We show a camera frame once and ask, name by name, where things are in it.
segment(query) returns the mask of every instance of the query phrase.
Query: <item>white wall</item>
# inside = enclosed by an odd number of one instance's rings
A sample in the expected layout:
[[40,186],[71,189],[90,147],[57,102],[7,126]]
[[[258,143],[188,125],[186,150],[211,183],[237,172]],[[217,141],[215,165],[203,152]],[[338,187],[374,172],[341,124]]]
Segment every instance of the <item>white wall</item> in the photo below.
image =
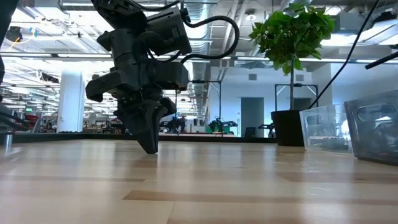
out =
[[[217,69],[212,69],[212,74],[214,75],[214,73],[218,74]],[[256,73],[257,81],[249,81],[249,73]],[[302,71],[298,71],[297,73],[304,73],[306,78],[305,83],[310,82],[311,75],[309,73]],[[270,124],[272,122],[271,112],[275,110],[275,84],[289,84],[289,81],[289,76],[283,76],[281,71],[273,69],[246,70],[244,68],[230,68],[222,83],[221,117],[225,121],[235,121],[240,124],[241,98],[262,97],[264,98],[264,124]],[[314,95],[307,88],[303,87],[295,88],[295,97],[313,98]],[[287,86],[278,96],[278,110],[289,109],[289,98],[289,87]],[[210,121],[212,121],[215,116],[218,116],[219,112],[218,94],[213,87],[211,87],[208,100]]]
[[[334,75],[341,64],[331,65]],[[332,84],[333,104],[398,89],[398,66],[380,65],[366,70],[364,65],[348,64]]]
[[[314,72],[312,72],[312,83],[314,85],[318,85],[318,91],[319,93],[326,87],[328,82],[331,80],[331,64],[328,63],[318,69],[316,69]],[[326,105],[332,105],[333,104],[333,94],[332,94],[332,88],[328,88],[326,92],[322,95],[322,97],[319,99],[319,106],[326,106]]]

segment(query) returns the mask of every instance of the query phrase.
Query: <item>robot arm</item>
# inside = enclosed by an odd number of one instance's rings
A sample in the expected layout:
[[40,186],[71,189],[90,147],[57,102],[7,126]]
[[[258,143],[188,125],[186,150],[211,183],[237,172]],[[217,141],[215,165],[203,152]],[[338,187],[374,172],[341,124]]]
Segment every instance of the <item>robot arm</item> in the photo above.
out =
[[[97,42],[112,51],[114,67],[102,77],[96,77],[86,86],[87,98],[101,102],[103,93],[118,100],[114,114],[135,135],[148,154],[158,151],[159,121],[161,117],[177,112],[175,104],[163,97],[162,90],[186,90],[188,71],[183,63],[199,57],[219,59],[230,54],[238,44],[239,27],[224,16],[208,18],[191,24],[187,9],[172,7],[180,1],[160,8],[144,7],[129,0],[91,0],[98,13],[115,28],[98,37]],[[142,10],[161,11],[146,17]],[[184,24],[198,27],[216,20],[232,23],[235,40],[221,55],[187,55],[181,62],[173,62],[180,54],[189,54],[192,48]],[[174,51],[170,60],[154,58]]]

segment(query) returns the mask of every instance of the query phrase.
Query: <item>door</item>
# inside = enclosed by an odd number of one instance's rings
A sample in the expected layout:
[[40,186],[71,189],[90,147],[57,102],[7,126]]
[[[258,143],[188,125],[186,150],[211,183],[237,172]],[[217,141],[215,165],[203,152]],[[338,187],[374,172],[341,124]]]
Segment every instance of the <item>door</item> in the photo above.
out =
[[294,98],[293,106],[295,110],[307,110],[312,103],[311,98]]
[[241,136],[243,137],[246,128],[255,128],[256,137],[263,138],[264,130],[258,126],[264,124],[264,98],[241,98]]

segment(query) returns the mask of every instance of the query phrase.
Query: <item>white column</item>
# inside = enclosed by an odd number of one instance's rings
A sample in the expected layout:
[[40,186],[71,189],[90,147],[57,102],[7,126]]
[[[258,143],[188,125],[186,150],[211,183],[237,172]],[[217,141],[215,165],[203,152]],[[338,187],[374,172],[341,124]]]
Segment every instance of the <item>white column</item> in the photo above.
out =
[[85,81],[81,71],[64,70],[61,76],[57,132],[83,130]]
[[[319,94],[324,89],[324,87],[326,87],[328,82],[331,80],[332,75],[334,75],[334,74],[331,73],[330,63],[328,63],[312,72],[312,83],[315,85],[318,85],[318,93]],[[319,106],[327,106],[327,105],[333,104],[332,86],[329,86],[327,91],[325,91],[325,93],[322,95],[322,97],[319,99],[318,102],[319,102]]]

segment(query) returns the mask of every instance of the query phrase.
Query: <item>transparent container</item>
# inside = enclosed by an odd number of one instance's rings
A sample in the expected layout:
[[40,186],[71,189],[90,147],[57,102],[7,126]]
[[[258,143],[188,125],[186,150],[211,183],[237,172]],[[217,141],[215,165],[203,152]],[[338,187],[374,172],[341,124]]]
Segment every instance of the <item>transparent container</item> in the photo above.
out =
[[352,153],[344,105],[301,111],[300,120],[306,150]]
[[354,156],[398,166],[398,90],[345,102]]

